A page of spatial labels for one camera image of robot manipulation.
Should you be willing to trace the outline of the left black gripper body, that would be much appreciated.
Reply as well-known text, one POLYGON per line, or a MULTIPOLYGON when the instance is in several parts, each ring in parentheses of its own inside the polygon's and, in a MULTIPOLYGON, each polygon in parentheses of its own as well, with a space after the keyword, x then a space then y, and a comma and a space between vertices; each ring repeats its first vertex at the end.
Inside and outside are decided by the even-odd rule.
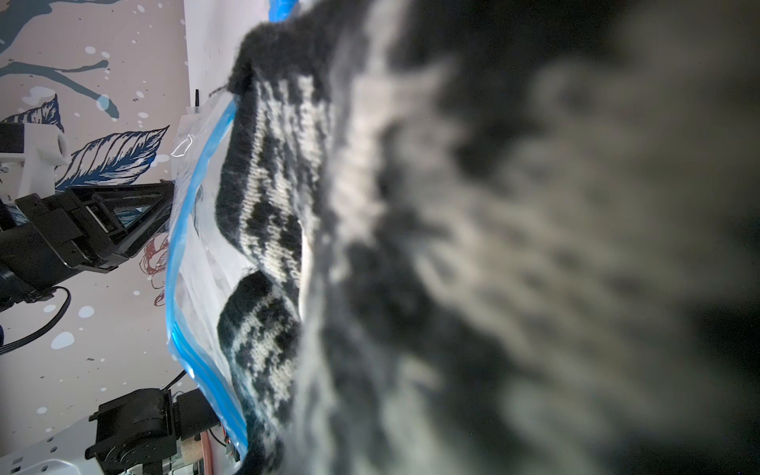
POLYGON ((168 224, 174 183, 73 186, 15 202, 25 223, 1 232, 1 295, 49 297, 81 273, 109 273, 168 224))

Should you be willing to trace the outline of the black white houndstooth scarf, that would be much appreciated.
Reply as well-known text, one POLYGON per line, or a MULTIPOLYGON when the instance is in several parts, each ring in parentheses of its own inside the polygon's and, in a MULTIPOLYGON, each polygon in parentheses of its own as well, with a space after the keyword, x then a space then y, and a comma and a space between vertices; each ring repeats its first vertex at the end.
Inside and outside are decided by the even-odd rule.
POLYGON ((758 472, 757 2, 318 1, 228 88, 239 472, 758 472))

